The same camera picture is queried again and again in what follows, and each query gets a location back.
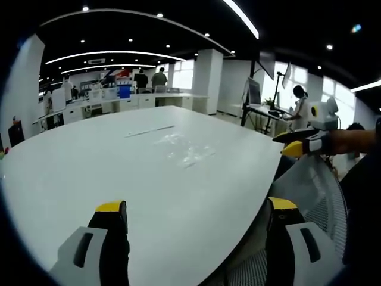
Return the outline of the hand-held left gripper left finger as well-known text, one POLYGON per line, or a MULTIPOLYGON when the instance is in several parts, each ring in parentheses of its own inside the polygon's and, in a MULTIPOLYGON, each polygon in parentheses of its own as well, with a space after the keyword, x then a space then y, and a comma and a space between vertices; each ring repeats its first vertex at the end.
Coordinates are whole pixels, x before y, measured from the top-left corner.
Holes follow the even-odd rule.
POLYGON ((129 285, 127 234, 124 200, 98 206, 59 247, 50 276, 58 285, 129 285))

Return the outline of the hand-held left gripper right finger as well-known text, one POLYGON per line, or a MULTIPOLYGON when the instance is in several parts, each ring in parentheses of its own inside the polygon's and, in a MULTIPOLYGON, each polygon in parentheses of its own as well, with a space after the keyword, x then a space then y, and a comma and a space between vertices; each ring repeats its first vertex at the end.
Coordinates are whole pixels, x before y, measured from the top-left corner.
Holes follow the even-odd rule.
POLYGON ((343 269, 333 241, 297 205, 269 197, 266 285, 330 285, 343 269))

